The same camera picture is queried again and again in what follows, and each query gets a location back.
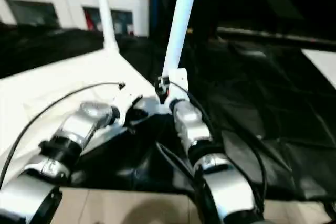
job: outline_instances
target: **white table surface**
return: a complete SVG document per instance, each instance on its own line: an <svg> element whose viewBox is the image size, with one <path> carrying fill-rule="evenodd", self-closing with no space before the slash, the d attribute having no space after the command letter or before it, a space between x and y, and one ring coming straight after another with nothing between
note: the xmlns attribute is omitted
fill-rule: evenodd
<svg viewBox="0 0 336 224"><path fill-rule="evenodd" d="M73 89L98 82L124 82L144 97L156 97L154 87L146 81L119 53L104 50L52 63L0 80L0 169L8 151L28 121ZM15 153L8 178L18 172L38 152L38 143L55 132L67 113L80 102L98 100L111 102L118 86L101 86L70 97L37 120ZM87 148L97 145L93 139Z"/></svg>

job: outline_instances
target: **wire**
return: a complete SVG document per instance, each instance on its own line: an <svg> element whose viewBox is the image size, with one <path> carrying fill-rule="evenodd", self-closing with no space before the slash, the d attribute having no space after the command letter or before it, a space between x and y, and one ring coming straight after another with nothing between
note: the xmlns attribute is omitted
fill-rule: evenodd
<svg viewBox="0 0 336 224"><path fill-rule="evenodd" d="M172 82L170 81L171 84L175 85L176 87L180 88L181 90L183 90L190 98L190 101L192 103L194 103L198 109L201 111L203 117L204 117L204 120L206 121L206 124L208 125L209 127L209 130L210 130L210 133L212 134L212 136L215 136L215 130L214 130L214 127L212 125L212 122L210 120L210 117L208 116L208 114L206 113L206 111L204 110L204 108L202 107L202 105L198 102L198 100L192 95L190 94L189 91L185 90L184 88L182 88L180 85L176 84L175 82ZM231 121L235 121L235 124L239 125L236 120L234 120L231 116L230 116L230 119ZM261 186L262 186L262 195L260 197L260 202L259 202L259 208L260 208L260 211L261 213L264 212L264 201L265 201L265 198L266 198L266 191L267 191L267 175L266 175L266 169L265 169L265 165L263 163L263 160L261 159L261 156L260 154L257 152L257 150L254 148L254 146L251 145L250 142L244 140L244 138L242 138L243 141L247 144L247 146L251 149L251 151L253 152L253 154L256 156L257 158L257 161L259 163L259 166L260 166L260 171L261 171L261 179L262 179L262 182L261 182Z"/></svg>
<svg viewBox="0 0 336 224"><path fill-rule="evenodd" d="M26 133L26 131L29 129L29 127L42 115L44 114L47 110L49 110L51 107L55 106L57 103L61 102L62 100L68 98L69 96L79 93L83 90L86 89L91 89L94 88L96 86L102 86L102 85L118 85L119 89L121 89L124 86L124 83L118 83L118 82L101 82L101 83L96 83L96 84L92 84L92 85L88 85L85 86L83 88L71 91L70 93L66 94L65 96L59 98L58 100L54 101L53 103L51 103L49 106L47 106L44 110L42 110L41 112L39 112L36 116L34 116L29 122L28 124L23 128L23 130L20 132L19 136L16 138L15 142L12 145L12 148L9 151L9 154L7 156L6 162L4 164L4 167L2 168L1 171L1 175L0 175L0 189L2 188L3 182L5 180L5 176L9 167L9 164L14 156L15 150L17 148L17 146L20 143L21 138L23 137L23 135Z"/></svg>
<svg viewBox="0 0 336 224"><path fill-rule="evenodd" d="M170 149L165 147L163 144L156 143L156 146L158 150L160 151L160 153L162 154L162 156L166 159L166 161L171 166L173 166L177 171L179 171L182 175L184 175L188 179L191 186L194 187L194 176L190 172L190 169L184 164L184 162L175 153L173 153Z"/></svg>

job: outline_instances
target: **black plastic sheet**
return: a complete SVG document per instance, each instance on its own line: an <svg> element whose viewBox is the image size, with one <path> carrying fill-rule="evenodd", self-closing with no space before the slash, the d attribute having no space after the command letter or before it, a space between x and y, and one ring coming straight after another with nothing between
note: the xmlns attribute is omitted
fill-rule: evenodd
<svg viewBox="0 0 336 224"><path fill-rule="evenodd" d="M153 83L162 71L166 43L129 37L117 41L121 55ZM180 66L188 70L190 91L208 111L217 141L224 142L227 154L256 186L261 184L260 167L246 141L258 149L265 163L268 198L335 200L336 91L301 50L234 41L192 46L188 41ZM97 50L102 36L80 30L5 27L0 29L0 46L3 78ZM139 125L139 141L129 133L120 136L144 144L137 147L136 155L128 151L130 145L114 140L97 150L105 156L97 155L100 159L91 159L91 165L85 165L90 163L85 155L76 171L84 180L73 186L190 191L188 185L174 186L172 168L154 147L156 142L168 143L166 136L171 136L169 148L183 158L178 139L172 137L173 127L165 127L167 133L160 138L155 133L160 127L149 123L154 121L143 125L146 131ZM106 169L111 176L104 176ZM95 184L97 177L103 185Z"/></svg>

